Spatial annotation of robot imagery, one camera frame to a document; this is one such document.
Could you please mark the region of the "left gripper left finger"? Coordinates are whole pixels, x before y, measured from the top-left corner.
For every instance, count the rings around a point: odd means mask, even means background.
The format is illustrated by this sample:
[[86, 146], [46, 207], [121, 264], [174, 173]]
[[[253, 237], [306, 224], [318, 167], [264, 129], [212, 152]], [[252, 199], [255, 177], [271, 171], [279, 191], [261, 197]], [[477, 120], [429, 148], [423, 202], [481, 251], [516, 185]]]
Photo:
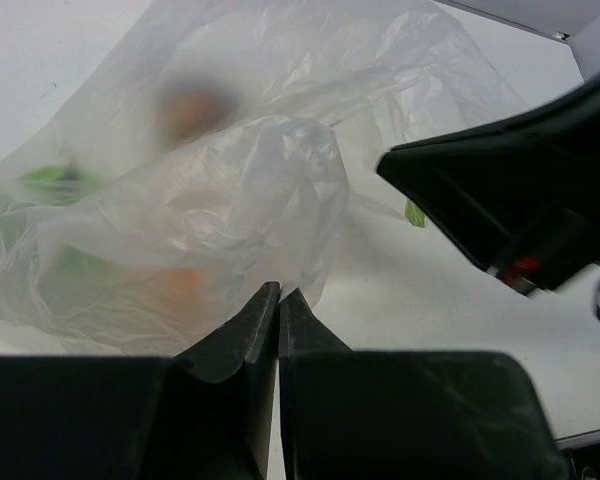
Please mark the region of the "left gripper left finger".
[[0, 356], [0, 479], [263, 479], [279, 286], [173, 357]]

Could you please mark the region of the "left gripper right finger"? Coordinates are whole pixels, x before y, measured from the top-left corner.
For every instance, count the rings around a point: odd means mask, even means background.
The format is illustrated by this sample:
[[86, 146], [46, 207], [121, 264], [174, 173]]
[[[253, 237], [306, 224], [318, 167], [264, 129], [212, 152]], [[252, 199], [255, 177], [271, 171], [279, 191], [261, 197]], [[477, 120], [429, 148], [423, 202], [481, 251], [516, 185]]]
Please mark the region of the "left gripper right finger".
[[290, 479], [564, 479], [534, 385], [495, 351], [356, 351], [300, 292], [279, 306]]

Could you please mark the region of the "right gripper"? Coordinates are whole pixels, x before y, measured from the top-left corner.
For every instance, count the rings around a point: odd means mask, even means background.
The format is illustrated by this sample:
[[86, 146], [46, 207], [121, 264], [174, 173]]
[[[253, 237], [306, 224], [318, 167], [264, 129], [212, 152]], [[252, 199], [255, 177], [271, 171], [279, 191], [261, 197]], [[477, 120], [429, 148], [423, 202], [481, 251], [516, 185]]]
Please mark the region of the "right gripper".
[[600, 74], [521, 115], [392, 148], [378, 175], [521, 295], [600, 264]]

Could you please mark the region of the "orange fake fruit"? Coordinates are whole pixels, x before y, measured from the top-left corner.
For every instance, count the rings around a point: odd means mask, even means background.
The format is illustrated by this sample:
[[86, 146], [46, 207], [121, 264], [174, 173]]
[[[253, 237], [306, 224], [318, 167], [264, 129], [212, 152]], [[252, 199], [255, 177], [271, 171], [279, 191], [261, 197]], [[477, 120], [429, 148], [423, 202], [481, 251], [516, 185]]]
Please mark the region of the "orange fake fruit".
[[164, 270], [156, 276], [156, 286], [168, 305], [203, 305], [206, 303], [206, 278], [190, 268]]

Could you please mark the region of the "translucent plastic bag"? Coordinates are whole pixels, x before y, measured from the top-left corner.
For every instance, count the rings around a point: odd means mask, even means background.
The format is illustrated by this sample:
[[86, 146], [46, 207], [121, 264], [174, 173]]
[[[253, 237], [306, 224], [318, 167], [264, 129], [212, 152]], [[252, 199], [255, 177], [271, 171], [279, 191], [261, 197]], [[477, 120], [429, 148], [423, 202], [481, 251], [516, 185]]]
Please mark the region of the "translucent plastic bag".
[[[165, 151], [157, 100], [182, 79], [215, 81], [239, 107], [221, 130]], [[522, 107], [431, 1], [156, 1], [0, 161], [0, 184], [70, 162], [103, 179], [37, 238], [111, 268], [0, 266], [0, 330], [62, 353], [171, 355], [265, 282], [316, 301], [349, 206], [403, 216], [374, 175], [385, 149]], [[204, 273], [205, 304], [167, 304], [156, 276], [178, 268]]]

